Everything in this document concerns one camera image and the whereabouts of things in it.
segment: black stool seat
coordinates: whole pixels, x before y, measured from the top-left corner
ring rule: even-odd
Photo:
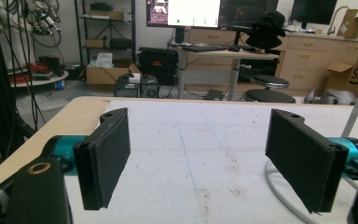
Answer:
[[[285,89],[289,87],[289,82],[280,77],[267,75],[256,75],[251,77],[251,82],[267,88]]]
[[[295,104],[296,99],[290,95],[271,90],[249,90],[245,93],[246,99],[253,102]]]

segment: shelving unit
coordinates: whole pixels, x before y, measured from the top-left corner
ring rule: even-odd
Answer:
[[[136,61],[136,43],[135,43],[135,0],[112,0],[111,4],[115,9],[124,8],[131,12],[131,20],[124,21],[93,18],[89,15],[90,4],[92,0],[74,0],[75,1],[75,14],[76,14],[76,28],[77,38],[79,44],[79,56],[82,65],[87,65],[91,57],[95,57],[99,52],[112,52],[114,58],[131,57],[132,61]],[[104,48],[89,48],[86,47],[87,39],[103,38],[106,36]],[[131,41],[131,48],[129,49],[111,49],[109,41],[111,38],[127,38]]]

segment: drawer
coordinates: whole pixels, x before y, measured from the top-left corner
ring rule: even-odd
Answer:
[[[295,90],[323,90],[327,81],[327,77],[319,71],[282,69],[279,77],[290,83],[289,89]]]
[[[290,36],[287,48],[325,50],[328,49],[330,45],[331,41],[326,39]]]
[[[233,43],[235,39],[234,31],[191,29],[189,30],[188,42],[195,43]]]
[[[324,61],[324,51],[288,49],[284,53],[282,68],[317,71]]]

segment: white wall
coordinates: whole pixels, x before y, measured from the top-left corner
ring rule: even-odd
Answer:
[[[105,2],[115,2],[114,0],[106,0]],[[287,16],[288,11],[291,10],[293,0],[280,0],[277,10],[283,15]],[[358,0],[338,0],[336,8],[341,6],[348,6],[350,8],[358,8]],[[135,0],[135,18],[136,18],[136,44],[139,47],[151,47],[151,48],[166,48],[166,43],[172,36],[172,28],[155,28],[146,27],[146,0]],[[66,63],[78,63],[79,49],[77,43],[77,31],[76,31],[76,17],[74,1],[61,0],[59,16],[62,22],[58,25],[62,28],[62,43],[59,48],[62,52],[63,58]],[[337,14],[334,25],[336,30],[341,24],[342,18],[345,14],[345,10],[340,10]],[[319,28],[326,33],[328,25],[315,25],[309,24],[309,28]],[[44,37],[46,42],[52,43],[50,37]],[[46,49],[44,47],[35,47],[36,55],[54,54],[59,55],[56,49]]]

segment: white table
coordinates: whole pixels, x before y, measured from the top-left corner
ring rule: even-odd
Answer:
[[[240,72],[241,59],[255,60],[274,60],[278,59],[278,55],[267,53],[253,53],[245,50],[239,52],[229,50],[207,51],[207,52],[190,52],[178,49],[179,69],[178,69],[178,99],[182,99],[185,84],[221,84],[229,83],[228,100],[232,100],[237,87],[238,73]],[[187,69],[188,57],[200,58],[229,58],[233,60],[231,71],[229,70],[197,70]],[[229,80],[225,80],[224,74],[230,73]]]
[[[345,105],[79,97],[0,166],[0,183],[51,136],[91,134],[109,104],[129,109],[131,154],[107,209],[84,211],[77,177],[65,178],[75,223],[303,223],[265,178],[270,110],[297,113],[328,137],[341,135],[351,113]],[[310,216],[346,223],[354,196],[342,181],[333,213]]]

